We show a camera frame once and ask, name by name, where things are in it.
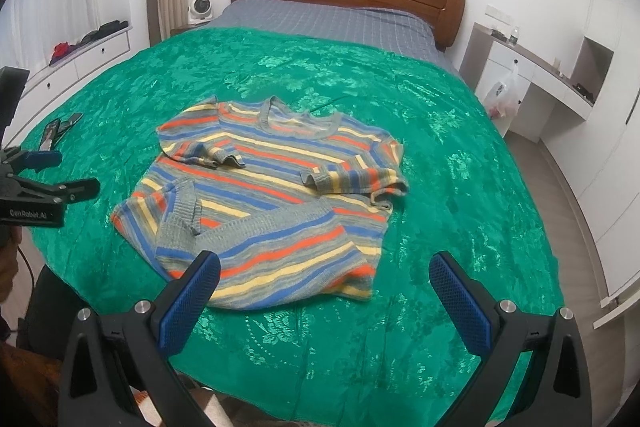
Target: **white plastic bag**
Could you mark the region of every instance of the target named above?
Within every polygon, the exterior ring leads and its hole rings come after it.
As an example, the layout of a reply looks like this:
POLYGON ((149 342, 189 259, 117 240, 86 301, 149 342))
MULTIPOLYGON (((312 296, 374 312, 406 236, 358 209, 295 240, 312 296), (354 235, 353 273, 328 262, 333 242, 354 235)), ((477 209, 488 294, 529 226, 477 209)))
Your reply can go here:
POLYGON ((516 79, 518 78, 518 65, 514 63, 513 69, 502 79, 495 83, 484 97, 482 105, 489 115, 489 118, 504 118, 516 116, 520 107, 518 92, 516 90, 516 79))

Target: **wooden floor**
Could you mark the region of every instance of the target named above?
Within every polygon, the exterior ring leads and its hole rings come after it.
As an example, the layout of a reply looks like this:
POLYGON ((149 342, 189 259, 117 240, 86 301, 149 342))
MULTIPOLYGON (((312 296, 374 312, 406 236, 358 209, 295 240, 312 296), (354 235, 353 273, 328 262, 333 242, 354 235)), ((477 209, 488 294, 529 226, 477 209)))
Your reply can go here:
POLYGON ((572 309, 584 344, 591 383, 593 425, 600 427, 620 403, 625 370, 624 321, 593 330, 604 315, 604 275, 584 216, 558 165, 542 142, 508 132, 504 138, 545 224, 558 259, 565 305, 572 309))

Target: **neckline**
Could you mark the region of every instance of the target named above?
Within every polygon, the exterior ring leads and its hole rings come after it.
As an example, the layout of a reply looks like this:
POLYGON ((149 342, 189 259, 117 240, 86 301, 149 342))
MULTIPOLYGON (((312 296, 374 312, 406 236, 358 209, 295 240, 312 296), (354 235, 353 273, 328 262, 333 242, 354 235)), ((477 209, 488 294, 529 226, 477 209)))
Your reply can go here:
POLYGON ((260 108, 260 114, 258 115, 257 123, 260 129, 262 129, 263 131, 269 134, 274 134, 278 136, 295 136, 298 138, 306 138, 306 139, 318 139, 318 138, 327 138, 328 136, 335 134, 338 131, 338 127, 340 126, 341 121, 342 121, 342 113, 339 111, 335 111, 333 114, 329 116, 313 116, 311 113, 309 113, 308 110, 305 110, 303 112, 295 112, 295 111, 292 111, 287 106, 287 104, 285 104, 277 96, 272 96, 271 98, 268 98, 267 100, 265 100, 264 103, 262 104, 262 107, 260 108), (302 133, 295 132, 293 130, 291 132, 275 130, 271 128, 271 125, 269 124, 269 112, 271 110, 271 107, 276 107, 284 115, 288 116, 289 118, 298 117, 301 120, 311 120, 318 123, 328 122, 329 127, 327 129, 322 129, 310 134, 306 134, 306 133, 302 134, 302 133))

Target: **metal screw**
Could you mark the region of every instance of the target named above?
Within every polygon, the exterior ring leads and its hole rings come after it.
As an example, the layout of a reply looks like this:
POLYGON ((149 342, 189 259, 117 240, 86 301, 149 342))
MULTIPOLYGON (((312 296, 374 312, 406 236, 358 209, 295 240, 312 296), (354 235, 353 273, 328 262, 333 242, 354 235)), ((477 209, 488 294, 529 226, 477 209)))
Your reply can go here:
POLYGON ((500 309, 505 313, 513 313, 516 311, 516 303, 505 299, 504 301, 500 301, 500 309))
POLYGON ((136 305, 133 306, 136 313, 146 313, 151 309, 151 303, 149 301, 138 301, 136 305))
POLYGON ((78 312, 78 320, 84 322, 89 317, 91 317, 91 310, 89 308, 82 308, 78 312))
POLYGON ((569 308, 560 308, 560 316, 568 321, 574 318, 574 312, 569 308))

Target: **sweater sleeve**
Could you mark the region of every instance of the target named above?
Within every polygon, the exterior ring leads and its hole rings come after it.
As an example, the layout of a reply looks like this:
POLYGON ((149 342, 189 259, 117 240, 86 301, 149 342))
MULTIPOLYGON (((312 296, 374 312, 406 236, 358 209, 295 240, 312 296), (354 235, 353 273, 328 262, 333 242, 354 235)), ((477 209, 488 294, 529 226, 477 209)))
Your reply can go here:
POLYGON ((378 204, 383 194, 404 196, 408 183, 400 172, 402 145, 389 138, 338 164, 326 164, 300 172, 307 187, 319 194, 370 194, 378 204))
POLYGON ((218 99, 214 96, 185 109, 156 129, 160 147, 172 160, 217 167, 229 163, 244 166, 220 125, 218 99))

